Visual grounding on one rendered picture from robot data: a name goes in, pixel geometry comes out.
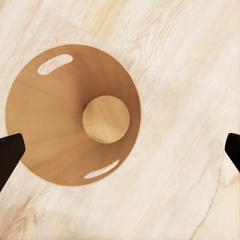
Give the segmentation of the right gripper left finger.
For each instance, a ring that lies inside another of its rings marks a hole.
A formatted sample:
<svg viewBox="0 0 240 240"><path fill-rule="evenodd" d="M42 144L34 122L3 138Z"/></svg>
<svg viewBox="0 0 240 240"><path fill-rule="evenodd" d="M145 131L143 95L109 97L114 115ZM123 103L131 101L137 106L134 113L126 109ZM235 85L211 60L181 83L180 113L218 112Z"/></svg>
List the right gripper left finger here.
<svg viewBox="0 0 240 240"><path fill-rule="evenodd" d="M26 152L21 133L0 138L0 192Z"/></svg>

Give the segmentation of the trash can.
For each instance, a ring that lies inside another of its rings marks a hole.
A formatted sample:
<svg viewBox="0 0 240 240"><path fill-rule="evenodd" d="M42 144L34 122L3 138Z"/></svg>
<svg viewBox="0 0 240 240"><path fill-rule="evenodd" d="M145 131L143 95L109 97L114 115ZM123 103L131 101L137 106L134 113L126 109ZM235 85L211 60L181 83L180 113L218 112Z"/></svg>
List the trash can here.
<svg viewBox="0 0 240 240"><path fill-rule="evenodd" d="M60 55L73 60L38 73ZM90 186L119 170L136 147L142 121L141 96L128 69L84 43L55 45L32 57L13 79L4 106L6 135L21 133L24 139L20 163L65 188Z"/></svg>

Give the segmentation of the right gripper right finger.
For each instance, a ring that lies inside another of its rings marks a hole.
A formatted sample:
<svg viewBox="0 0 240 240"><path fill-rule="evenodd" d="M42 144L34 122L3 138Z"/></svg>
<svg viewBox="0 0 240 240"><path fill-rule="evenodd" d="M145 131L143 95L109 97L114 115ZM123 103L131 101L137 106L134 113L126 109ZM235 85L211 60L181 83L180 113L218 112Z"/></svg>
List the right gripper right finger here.
<svg viewBox="0 0 240 240"><path fill-rule="evenodd" d="M224 150L240 172L240 135L229 133L225 142Z"/></svg>

